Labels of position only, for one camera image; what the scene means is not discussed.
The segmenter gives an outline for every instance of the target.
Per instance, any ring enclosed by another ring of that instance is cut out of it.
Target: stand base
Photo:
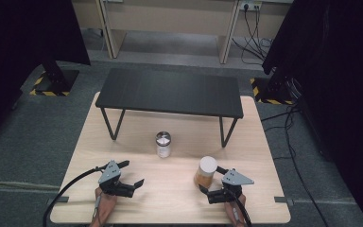
[[[42,96],[68,96],[73,84],[78,77],[78,70],[62,70],[64,76],[64,82],[56,83],[51,82],[46,74],[43,72],[34,84],[34,88],[31,91],[31,95]]]
[[[285,86],[282,86],[279,91],[269,92],[269,79],[250,79],[252,90],[254,91],[255,101],[271,104],[293,104],[293,99]]]

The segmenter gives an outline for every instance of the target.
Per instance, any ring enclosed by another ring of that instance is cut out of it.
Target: black curtain
[[[307,119],[363,211],[363,1],[295,0],[264,61],[302,86]]]
[[[0,116],[49,60],[90,64],[71,0],[0,0]]]

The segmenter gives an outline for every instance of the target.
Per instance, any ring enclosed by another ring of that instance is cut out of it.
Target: electrical outlet
[[[240,9],[244,10],[244,6],[246,4],[249,5],[248,11],[256,11],[256,10],[259,11],[262,6],[262,2],[260,2],[260,1],[244,0],[244,1],[241,1]]]

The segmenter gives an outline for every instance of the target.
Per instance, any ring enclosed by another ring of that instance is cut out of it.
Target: hazard tape
[[[55,93],[55,92],[38,92],[37,91],[37,87],[38,85],[41,83],[41,81],[43,81],[43,76],[44,73],[42,73],[40,75],[40,77],[37,79],[37,81],[34,83],[34,86],[31,90],[31,92],[29,93],[32,96],[69,96],[70,92],[59,92],[59,93]]]
[[[262,103],[269,103],[269,104],[281,104],[281,105],[291,105],[293,104],[293,101],[291,99],[279,99],[279,98],[273,98],[273,99],[262,99],[262,91],[260,87],[258,86],[256,79],[250,79],[252,90],[254,92],[254,98],[257,102]]]

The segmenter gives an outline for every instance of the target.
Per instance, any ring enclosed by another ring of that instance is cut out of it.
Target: wire
[[[250,41],[253,40],[254,44],[256,46],[256,50],[251,45],[250,45],[250,47],[252,49],[254,49],[254,51],[256,53],[261,55],[262,59],[264,59],[266,56],[264,56],[264,50],[262,50],[261,45],[259,44],[259,26],[258,26],[259,25],[259,18],[260,18],[259,9],[255,8],[255,30],[254,30],[253,33],[251,33],[249,20],[247,19],[247,12],[245,11],[245,13],[244,13],[244,19],[246,20],[247,28],[249,29],[249,33],[250,33],[250,36],[251,36],[251,38],[248,41],[246,39],[246,42],[248,44],[250,44]]]
[[[249,213],[247,213],[246,207],[244,207],[244,204],[241,203],[241,201],[238,199],[238,197],[229,189],[226,189],[226,193],[230,194],[234,200],[237,203],[238,208],[240,209],[241,213],[243,214],[244,220],[246,221],[247,226],[251,227],[252,223],[249,217]]]
[[[277,115],[274,115],[274,116],[270,116],[270,117],[267,117],[267,118],[262,119],[261,121],[262,121],[262,122],[264,122],[264,121],[267,121],[267,120],[270,120],[270,119],[276,118],[276,117],[278,117],[278,116],[286,115],[286,114],[289,114],[289,112],[286,112],[286,113],[280,113],[280,114],[277,114]]]
[[[99,216],[99,204],[101,202],[102,193],[103,192],[101,191],[101,193],[99,193],[99,196],[96,198],[95,209],[94,209],[94,213],[93,213],[93,218],[95,218],[95,216],[97,216],[99,227],[103,226],[103,224],[101,222],[101,218]]]
[[[0,188],[22,188],[29,190],[59,190],[58,186],[36,183],[0,182]]]
[[[93,168],[93,169],[90,169],[84,173],[82,173],[81,175],[79,175],[78,177],[76,177],[73,181],[71,181],[70,183],[68,183],[61,191],[60,193],[55,197],[54,200],[52,200],[51,204],[49,204],[49,206],[46,208],[45,210],[45,213],[43,214],[43,227],[46,227],[46,220],[47,220],[47,217],[49,215],[49,213],[51,212],[51,210],[54,208],[54,205],[55,203],[58,201],[58,199],[63,195],[63,193],[69,189],[69,187],[71,187],[74,183],[78,182],[80,179],[92,174],[92,173],[95,173],[95,172],[98,172],[102,169],[105,169],[107,167],[107,165],[104,165],[102,167],[96,167],[96,168]]]
[[[268,52],[267,51],[265,51],[265,50],[263,50],[262,49],[262,45],[261,45],[261,42],[264,40],[264,39],[259,39],[259,18],[260,18],[260,16],[261,16],[261,12],[260,12],[260,10],[259,10],[259,8],[256,8],[255,9],[255,15],[258,15],[256,18],[257,18],[257,20],[256,20],[256,22],[255,22],[255,27],[258,27],[258,29],[257,29],[257,41],[258,41],[258,43],[259,43],[259,50],[261,51],[261,53],[262,53],[262,56],[264,56],[264,58],[266,58],[267,57],[267,54],[268,54]]]
[[[284,129],[285,126],[275,126],[275,127],[270,127],[265,129],[264,131],[270,131],[270,130],[275,130],[275,129]]]
[[[320,208],[318,207],[317,203],[315,202],[314,198],[312,197],[311,193],[309,192],[309,190],[308,190],[308,188],[307,188],[307,186],[306,186],[306,184],[305,184],[305,182],[303,180],[302,174],[300,173],[300,171],[299,171],[299,169],[297,167],[297,163],[296,163],[296,160],[295,160],[296,151],[294,150],[294,148],[290,144],[290,137],[288,135],[288,129],[289,128],[287,127],[287,122],[288,122],[288,119],[290,118],[290,116],[292,116],[293,110],[295,108],[296,108],[296,106],[291,108],[291,110],[289,111],[288,116],[287,116],[287,118],[285,120],[285,137],[286,137],[286,141],[287,141],[288,150],[290,152],[291,160],[293,161],[294,169],[296,170],[296,173],[297,173],[298,177],[300,178],[300,181],[302,182],[302,186],[304,187],[308,197],[310,198],[310,200],[314,204],[315,208],[317,209],[318,213],[320,214],[320,217],[322,218],[322,221],[323,221],[324,225],[326,227],[328,227],[329,225],[328,225],[325,217],[323,216]]]
[[[245,63],[245,64],[258,64],[258,65],[262,65],[262,63],[256,63],[256,62],[246,62],[244,61],[244,52],[245,51],[249,51],[250,53],[252,53],[253,55],[255,55],[256,57],[260,58],[261,57],[259,55],[257,55],[256,53],[252,52],[251,50],[247,49],[246,47],[247,46],[242,46],[240,44],[238,44],[234,39],[232,39],[233,42],[235,43],[235,45],[237,45],[237,47],[239,47],[240,49],[242,49],[242,52],[241,52],[241,56],[240,56],[240,60]]]
[[[247,48],[247,45],[245,46],[242,46],[241,44],[239,44],[235,39],[232,39],[234,44],[237,45],[237,47],[239,47],[240,49],[242,49],[243,51],[249,51],[250,53],[252,53],[253,55],[255,55],[258,59],[262,60],[262,57],[257,53],[257,52],[254,52],[253,50],[250,50]]]

